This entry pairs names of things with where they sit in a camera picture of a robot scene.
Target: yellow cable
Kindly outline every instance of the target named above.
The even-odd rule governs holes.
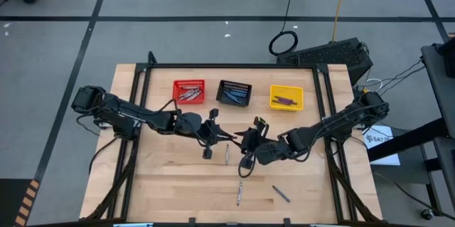
[[[332,42],[335,42],[336,37],[336,26],[338,24],[338,13],[340,12],[341,2],[343,0],[338,0],[338,6],[336,7],[336,15],[335,15],[335,22],[333,24],[333,35],[332,35]]]

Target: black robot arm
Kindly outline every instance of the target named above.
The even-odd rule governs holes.
[[[255,158],[263,165],[285,159],[303,162],[308,158],[318,138],[330,135],[334,139],[344,141],[350,137],[352,128],[356,125],[369,127],[384,119],[388,112],[388,103],[384,102],[377,93],[364,93],[335,115],[311,127],[289,130],[280,134],[278,140],[265,137],[269,125],[263,119],[256,117],[256,128],[236,133],[243,136],[242,153],[247,155],[245,160],[242,160],[241,167],[251,169]]]
[[[175,110],[164,111],[170,103]],[[148,125],[159,134],[175,134],[196,139],[204,146],[204,159],[211,158],[210,146],[221,141],[230,141],[235,137],[222,131],[215,123],[218,109],[210,111],[209,118],[202,123],[202,117],[196,113],[182,113],[176,107],[176,101],[170,100],[160,110],[151,111],[133,103],[106,93],[101,87],[85,86],[79,88],[71,105],[74,111],[84,116],[93,116],[94,123],[109,123],[116,137],[131,140],[137,138],[137,127],[140,123]]]

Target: yellow plastic tray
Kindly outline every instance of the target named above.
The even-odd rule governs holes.
[[[278,100],[275,96],[291,99],[296,102],[296,105],[283,105],[272,102]],[[304,89],[298,87],[288,87],[284,85],[270,86],[270,107],[274,110],[291,110],[298,111],[304,109]]]

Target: table leg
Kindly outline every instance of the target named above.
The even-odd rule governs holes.
[[[439,118],[369,149],[368,158],[370,162],[373,162],[377,159],[382,159],[383,157],[424,144],[435,137],[445,137],[447,135],[449,135],[449,131],[447,130],[446,123],[443,118]]]

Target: wooden table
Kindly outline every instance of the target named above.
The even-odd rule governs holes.
[[[129,99],[134,65],[118,65],[111,93],[123,100]],[[330,77],[337,110],[342,110],[353,99],[345,65],[330,65]],[[174,80],[205,79],[205,103],[180,105],[183,112],[195,112],[208,117],[212,108],[220,110],[216,122],[230,134],[252,127],[253,119],[260,116],[270,124],[268,137],[294,127],[305,127],[320,121],[314,80],[311,70],[305,69],[209,69],[209,68],[155,68],[146,107],[157,110],[171,98]],[[251,84],[252,96],[246,108],[220,104],[215,100],[220,80]],[[270,85],[303,87],[304,110],[285,112],[269,108]],[[141,86],[137,98],[140,98]],[[323,93],[326,111],[328,103]],[[361,132],[354,136],[363,139]],[[111,130],[100,133],[97,149],[112,139]],[[90,214],[112,185],[119,153],[117,142],[103,151],[93,164],[80,216]],[[352,187],[366,206],[382,218],[378,197],[367,153],[361,144],[348,140],[345,145]],[[273,162],[267,166],[256,164],[252,176],[246,178],[243,196],[237,207],[240,177],[237,166],[242,157],[240,150],[230,145],[230,162],[225,166],[225,143],[212,147],[211,160],[202,158],[202,148],[193,139],[163,136],[142,127],[139,154],[136,162],[128,221],[197,223],[336,223],[331,184],[329,181],[323,140],[314,145],[307,162]],[[288,204],[272,189],[277,186],[290,199]],[[122,203],[119,193],[117,213]],[[342,200],[346,203],[344,191]],[[348,218],[348,209],[343,205]]]

